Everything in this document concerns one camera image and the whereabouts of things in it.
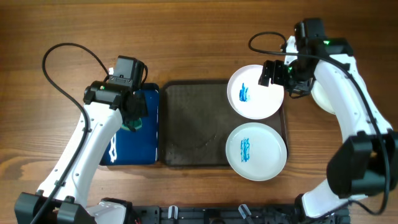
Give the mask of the green yellow sponge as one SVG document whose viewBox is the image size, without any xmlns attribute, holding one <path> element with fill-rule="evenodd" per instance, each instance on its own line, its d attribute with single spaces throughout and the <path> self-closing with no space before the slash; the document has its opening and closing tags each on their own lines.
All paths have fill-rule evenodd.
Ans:
<svg viewBox="0 0 398 224">
<path fill-rule="evenodd" d="M 126 131 L 136 132 L 142 128 L 142 120 L 138 119 L 129 119 L 122 123 L 121 129 Z"/>
</svg>

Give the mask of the white plate back stained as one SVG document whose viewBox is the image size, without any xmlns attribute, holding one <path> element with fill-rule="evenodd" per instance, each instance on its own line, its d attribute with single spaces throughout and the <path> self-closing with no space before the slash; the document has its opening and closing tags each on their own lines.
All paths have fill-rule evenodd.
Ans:
<svg viewBox="0 0 398 224">
<path fill-rule="evenodd" d="M 258 84 L 262 65 L 246 65 L 233 73 L 227 85 L 232 108 L 249 119 L 265 119 L 276 113 L 284 100 L 284 88 Z"/>
</svg>

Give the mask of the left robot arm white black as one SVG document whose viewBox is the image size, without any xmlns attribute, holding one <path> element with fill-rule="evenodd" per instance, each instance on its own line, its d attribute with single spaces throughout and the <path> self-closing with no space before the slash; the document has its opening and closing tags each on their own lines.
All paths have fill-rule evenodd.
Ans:
<svg viewBox="0 0 398 224">
<path fill-rule="evenodd" d="M 116 132 L 147 115 L 141 82 L 93 82 L 85 91 L 81 116 L 53 171 L 36 193 L 21 193 L 14 207 L 18 223 L 128 223 L 132 204 L 107 198 L 87 207 L 100 160 Z"/>
</svg>

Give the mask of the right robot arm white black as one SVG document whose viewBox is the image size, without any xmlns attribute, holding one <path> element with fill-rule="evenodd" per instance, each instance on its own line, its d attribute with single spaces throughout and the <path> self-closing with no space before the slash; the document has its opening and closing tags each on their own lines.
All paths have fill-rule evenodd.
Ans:
<svg viewBox="0 0 398 224">
<path fill-rule="evenodd" d="M 324 89 L 338 119 L 343 144 L 329 161 L 326 180 L 299 195 L 297 206 L 303 221 L 324 219 L 356 203 L 371 215 L 380 215 L 389 194 L 397 187 L 397 131 L 373 103 L 356 68 L 353 49 L 346 39 L 295 37 L 283 51 L 292 62 L 267 60 L 259 84 L 284 87 L 293 97 L 305 96 L 310 82 Z M 382 194 L 379 210 L 360 203 Z"/>
</svg>

